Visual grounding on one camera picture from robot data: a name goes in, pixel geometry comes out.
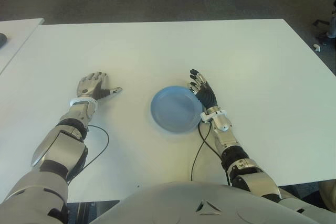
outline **blue plate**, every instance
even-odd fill
[[[170,86],[153,98],[151,112],[155,122],[164,129],[181,133],[192,130],[201,120],[202,104],[187,88]]]

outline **white desk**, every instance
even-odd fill
[[[35,28],[43,21],[42,18],[35,18],[0,22],[0,33],[7,37],[6,44],[0,48],[0,74]]]
[[[150,103],[161,88],[186,85],[191,68],[208,79],[245,151],[279,186],[336,178],[336,77],[282,19],[45,25],[0,78],[0,200],[30,170],[80,78],[97,70],[124,90],[99,101],[91,123],[110,133],[110,145],[73,180],[69,201],[123,199],[188,180],[197,130],[164,131]],[[85,143],[89,161],[106,138],[92,129]],[[207,148],[194,178],[225,182]]]

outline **computer mouse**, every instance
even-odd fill
[[[0,33],[0,48],[6,43],[7,37],[6,35]]]

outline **black cable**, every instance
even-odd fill
[[[70,185],[71,181],[76,178],[86,167],[88,167],[93,161],[95,161],[107,148],[107,146],[109,146],[109,143],[110,143],[110,136],[109,136],[109,133],[107,133],[106,130],[104,130],[103,128],[99,127],[99,126],[95,126],[95,125],[89,125],[89,127],[95,127],[95,128],[98,128],[102,131],[105,132],[106,136],[107,136],[107,142],[106,142],[106,146],[104,147],[104,149],[93,159],[91,160],[86,166],[83,167],[82,170],[80,170],[80,172],[75,176],[73,177],[69,182],[68,182],[68,185]]]
[[[198,151],[197,151],[196,156],[195,156],[195,159],[194,159],[193,166],[191,167],[191,174],[190,174],[190,180],[191,180],[191,181],[193,181],[193,170],[194,170],[194,166],[195,166],[195,163],[196,163],[196,159],[197,159],[197,157],[198,157],[198,154],[199,154],[199,152],[200,152],[200,150],[201,150],[203,144],[206,143],[205,140],[206,140],[207,137],[209,136],[209,133],[210,133],[210,131],[211,131],[211,127],[212,127],[212,125],[211,125],[211,123],[210,123],[210,127],[209,127],[209,130],[208,130],[208,133],[206,134],[205,138],[203,138],[203,136],[202,136],[202,134],[201,134],[201,131],[200,131],[200,127],[199,127],[199,126],[200,126],[200,123],[198,124],[198,132],[199,132],[199,135],[201,136],[203,142],[202,142],[202,144],[200,145],[200,147],[198,148]]]
[[[194,165],[195,165],[195,163],[196,163],[196,159],[197,159],[197,157],[198,157],[198,154],[199,154],[199,152],[200,152],[200,150],[201,150],[201,148],[202,148],[202,146],[203,146],[203,144],[206,144],[209,148],[210,148],[210,150],[212,150],[213,151],[213,153],[215,153],[217,156],[218,156],[218,158],[220,159],[220,161],[222,161],[222,158],[221,158],[221,156],[208,144],[208,142],[206,141],[206,139],[207,139],[207,137],[209,136],[209,133],[210,133],[210,131],[211,131],[211,128],[212,128],[212,123],[210,122],[210,127],[209,127],[209,131],[208,131],[208,133],[206,134],[206,136],[205,136],[205,138],[203,137],[203,135],[202,135],[202,133],[201,133],[201,122],[198,124],[198,133],[199,133],[199,135],[200,135],[200,137],[201,137],[201,139],[203,140],[203,143],[200,145],[200,147],[199,147],[199,149],[198,149],[198,151],[197,151],[197,153],[196,153],[196,156],[195,156],[195,159],[194,159],[194,163],[193,163],[193,166],[192,166],[192,168],[191,168],[191,176],[190,176],[190,180],[191,181],[193,181],[193,169],[194,169]],[[229,175],[228,175],[228,173],[227,173],[227,171],[224,169],[224,171],[225,171],[225,175],[226,175],[226,181],[227,181],[227,184],[228,185],[230,185],[230,180],[229,180]]]
[[[206,138],[208,137],[209,133],[206,135],[205,138],[203,138],[203,135],[201,134],[201,126],[200,126],[200,124],[201,123],[198,124],[198,133],[201,136],[201,139],[203,140],[203,143],[206,144],[210,148],[210,150],[212,150],[219,157],[220,160],[222,160],[221,157],[220,157],[220,155],[206,141]]]

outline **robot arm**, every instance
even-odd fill
[[[197,71],[192,69],[190,77],[195,81],[188,87],[205,107],[201,118],[203,122],[212,123],[212,134],[222,160],[222,167],[228,173],[232,186],[279,202],[280,191],[257,163],[249,158],[232,133],[232,125],[226,112],[217,105],[216,96],[209,83]]]
[[[105,73],[81,79],[69,111],[47,134],[23,176],[0,205],[4,223],[67,223],[68,182],[83,168],[88,149],[84,139],[97,100],[122,89],[102,89]]]

